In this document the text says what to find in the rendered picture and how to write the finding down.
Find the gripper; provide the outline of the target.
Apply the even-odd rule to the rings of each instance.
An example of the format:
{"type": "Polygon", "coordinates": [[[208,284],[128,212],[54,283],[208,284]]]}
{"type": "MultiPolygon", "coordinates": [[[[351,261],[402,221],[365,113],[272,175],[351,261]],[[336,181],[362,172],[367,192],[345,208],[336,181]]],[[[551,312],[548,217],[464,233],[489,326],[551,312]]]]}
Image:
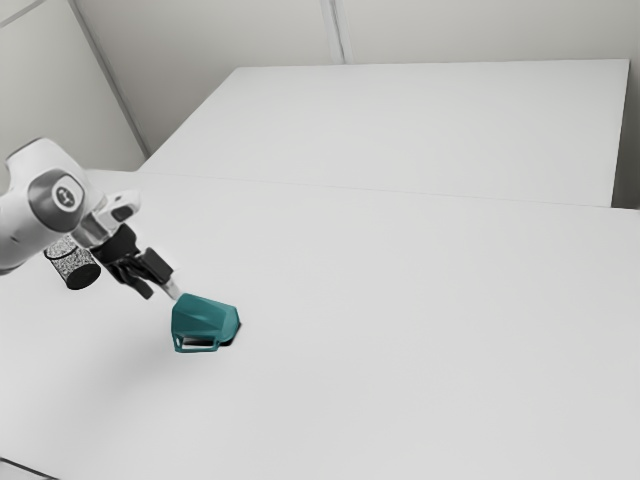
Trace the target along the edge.
{"type": "Polygon", "coordinates": [[[136,241],[135,232],[127,224],[121,224],[111,238],[92,248],[91,253],[117,282],[132,288],[143,299],[148,300],[153,295],[153,289],[145,281],[148,280],[177,301],[180,288],[173,279],[173,268],[152,248],[140,254],[136,241]],[[141,266],[141,275],[135,266],[141,266]]]}

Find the teal faceted mug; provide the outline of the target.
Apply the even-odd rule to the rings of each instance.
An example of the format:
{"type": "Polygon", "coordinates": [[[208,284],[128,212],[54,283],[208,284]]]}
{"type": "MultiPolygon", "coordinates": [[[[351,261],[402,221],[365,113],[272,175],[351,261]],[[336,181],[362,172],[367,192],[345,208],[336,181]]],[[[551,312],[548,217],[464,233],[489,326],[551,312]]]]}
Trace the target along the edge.
{"type": "Polygon", "coordinates": [[[241,321],[235,306],[182,294],[171,313],[171,335],[178,353],[215,352],[230,346],[241,321]]]}

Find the black mesh pen holder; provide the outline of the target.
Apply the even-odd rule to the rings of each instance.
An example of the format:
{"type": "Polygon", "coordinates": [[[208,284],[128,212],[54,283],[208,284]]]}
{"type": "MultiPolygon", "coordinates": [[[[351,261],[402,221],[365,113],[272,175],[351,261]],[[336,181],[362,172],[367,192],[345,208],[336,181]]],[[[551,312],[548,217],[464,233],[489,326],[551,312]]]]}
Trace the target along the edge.
{"type": "Polygon", "coordinates": [[[91,253],[80,247],[70,235],[45,248],[43,254],[70,290],[89,287],[101,274],[101,268],[91,253]]]}

